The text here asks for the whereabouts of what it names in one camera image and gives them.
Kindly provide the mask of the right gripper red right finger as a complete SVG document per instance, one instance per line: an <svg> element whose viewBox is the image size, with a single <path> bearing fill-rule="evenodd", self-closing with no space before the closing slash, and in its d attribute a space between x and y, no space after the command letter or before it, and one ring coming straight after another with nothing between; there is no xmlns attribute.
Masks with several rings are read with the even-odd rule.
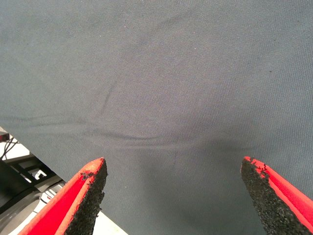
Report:
<svg viewBox="0 0 313 235"><path fill-rule="evenodd" d="M313 201L271 167L246 156L241 177L266 234L313 233Z"/></svg>

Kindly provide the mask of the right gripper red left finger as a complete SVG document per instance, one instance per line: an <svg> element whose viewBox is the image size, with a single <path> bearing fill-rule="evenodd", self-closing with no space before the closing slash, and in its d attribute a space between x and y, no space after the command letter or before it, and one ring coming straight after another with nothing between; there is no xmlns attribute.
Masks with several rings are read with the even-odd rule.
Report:
<svg viewBox="0 0 313 235"><path fill-rule="evenodd" d="M98 158L80 169L19 232L21 235L91 235L104 198L107 164Z"/></svg>

